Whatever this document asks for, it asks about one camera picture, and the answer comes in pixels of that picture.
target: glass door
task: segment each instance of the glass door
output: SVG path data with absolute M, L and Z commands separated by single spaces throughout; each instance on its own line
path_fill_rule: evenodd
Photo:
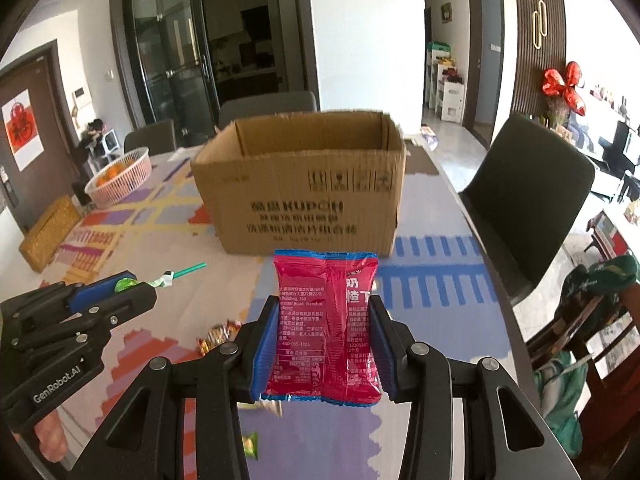
M 207 71 L 196 40 L 190 0 L 125 0 L 127 37 L 147 123 L 173 119 L 179 146 L 214 135 Z

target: plastic basket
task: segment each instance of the plastic basket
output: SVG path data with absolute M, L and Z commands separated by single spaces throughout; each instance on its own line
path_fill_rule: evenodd
M 130 166 L 117 177 L 98 186 L 98 179 L 106 174 L 111 166 L 118 163 L 130 164 Z M 149 148 L 137 148 L 102 168 L 84 187 L 84 192 L 91 197 L 98 208 L 105 209 L 117 204 L 142 186 L 150 174 Z

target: green cloth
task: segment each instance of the green cloth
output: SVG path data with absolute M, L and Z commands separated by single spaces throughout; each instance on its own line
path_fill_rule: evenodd
M 610 324 L 626 313 L 626 308 L 619 303 L 618 295 L 637 279 L 638 261 L 631 254 L 623 254 L 612 260 L 593 264 L 588 269 L 579 265 L 564 279 L 556 316 L 562 313 L 573 298 L 581 301 L 582 293 L 603 296 L 596 309 L 578 330 L 580 336 L 592 335 L 601 320 Z
M 427 43 L 427 50 L 444 50 L 445 52 L 451 52 L 451 47 L 446 43 L 430 41 Z
M 575 413 L 587 380 L 587 363 L 572 367 L 571 354 L 561 351 L 533 374 L 542 406 L 540 414 L 569 458 L 582 451 L 582 430 Z

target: cardboard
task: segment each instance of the cardboard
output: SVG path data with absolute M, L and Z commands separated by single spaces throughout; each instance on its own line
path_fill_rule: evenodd
M 388 115 L 286 114 L 238 120 L 191 164 L 225 251 L 371 251 L 388 256 L 405 147 Z

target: wooden chair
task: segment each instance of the wooden chair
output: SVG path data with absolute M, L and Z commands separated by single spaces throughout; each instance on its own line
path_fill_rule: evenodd
M 604 379 L 596 363 L 604 359 L 640 323 L 640 284 L 621 293 L 631 316 L 629 325 L 597 356 L 588 361 L 591 399 L 580 414 L 584 439 L 575 466 L 584 480 L 632 478 L 625 471 L 640 468 L 640 347 Z M 579 359 L 588 354 L 586 342 L 575 338 L 568 346 Z
M 590 354 L 587 341 L 604 329 L 605 319 L 588 333 L 578 329 L 593 313 L 601 296 L 572 301 L 562 313 L 527 342 L 534 369 L 565 349 L 579 360 Z M 591 399 L 580 414 L 583 448 L 574 465 L 582 480 L 631 478 L 640 468 L 640 347 L 604 379 L 596 364 L 616 348 L 640 323 L 640 284 L 620 294 L 631 322 L 599 354 L 588 361 L 587 386 Z

